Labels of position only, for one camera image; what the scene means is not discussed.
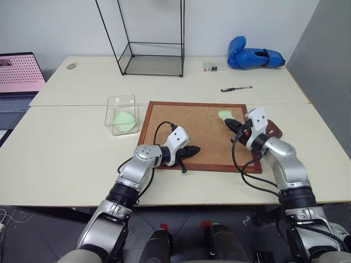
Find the pink laptop screen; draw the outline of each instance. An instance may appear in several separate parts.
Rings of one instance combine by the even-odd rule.
[[[0,55],[0,93],[38,92],[44,85],[34,55]]]

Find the cork board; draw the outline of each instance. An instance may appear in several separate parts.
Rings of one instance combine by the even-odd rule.
[[[232,143],[230,139],[234,136],[234,133],[218,117],[219,111],[228,109],[232,111],[235,119],[244,122],[244,115],[247,109],[246,105],[243,104],[151,101],[146,112],[138,145],[152,145],[157,126],[163,121],[170,121],[186,130],[191,138],[188,145],[195,145],[201,148],[198,154],[183,160],[187,170],[238,172],[231,157]],[[157,133],[156,144],[163,145],[170,131],[169,125],[164,124],[161,126]],[[247,162],[257,158],[257,155],[249,151],[241,143],[237,143],[235,157],[241,168]],[[179,165],[173,167],[163,165],[159,169],[180,169],[180,167]],[[261,173],[261,164],[259,162],[250,164],[246,171]]]

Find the gray wall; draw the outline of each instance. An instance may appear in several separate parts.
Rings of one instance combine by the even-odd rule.
[[[351,157],[350,0],[320,0],[287,67]]]

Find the pen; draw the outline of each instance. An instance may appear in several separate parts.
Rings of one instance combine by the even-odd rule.
[[[220,91],[221,92],[230,92],[232,90],[237,90],[237,89],[252,89],[252,86],[245,86],[245,87],[240,87],[240,88],[220,89]]]

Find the small box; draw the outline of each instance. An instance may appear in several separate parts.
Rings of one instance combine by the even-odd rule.
[[[113,136],[139,131],[139,112],[134,95],[109,97],[105,126]]]

